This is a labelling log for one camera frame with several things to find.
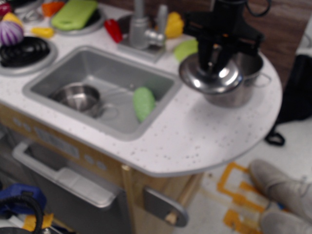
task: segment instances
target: pot handle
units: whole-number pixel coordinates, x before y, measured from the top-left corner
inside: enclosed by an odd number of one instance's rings
[[[264,87],[267,87],[272,82],[272,77],[270,77],[269,75],[267,75],[267,74],[265,74],[263,72],[260,72],[260,76],[264,76],[267,80],[263,84],[256,84],[256,82],[255,82],[253,84],[253,87],[255,87],[255,88],[264,88]]]

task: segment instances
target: shoe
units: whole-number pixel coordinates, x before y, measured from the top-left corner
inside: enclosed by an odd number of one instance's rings
[[[260,218],[263,234],[312,234],[312,225],[283,211],[266,211]]]
[[[311,184],[291,179],[273,165],[260,159],[251,162],[249,172],[260,192],[312,223]]]

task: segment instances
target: yellow pepper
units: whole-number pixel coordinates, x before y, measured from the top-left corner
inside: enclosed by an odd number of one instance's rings
[[[166,37],[168,39],[180,37],[183,34],[184,22],[177,12],[171,12],[168,15]]]
[[[30,30],[33,34],[42,38],[51,38],[54,35],[53,28],[34,27]]]

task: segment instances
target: metal bowl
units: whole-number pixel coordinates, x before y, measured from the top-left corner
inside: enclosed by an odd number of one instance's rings
[[[98,90],[82,83],[65,85],[52,93],[50,98],[92,117],[98,115],[103,104]]]

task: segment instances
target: wooden cabinet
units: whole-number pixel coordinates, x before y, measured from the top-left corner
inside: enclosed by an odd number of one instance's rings
[[[202,174],[169,178],[148,176],[94,149],[91,145],[2,104],[0,123],[123,188],[127,196],[133,234],[169,234],[174,226],[168,223],[174,224],[176,221],[174,212],[168,211],[167,221],[164,221],[146,211],[146,187],[187,206],[201,182]],[[90,163],[87,156],[92,156],[96,163]]]

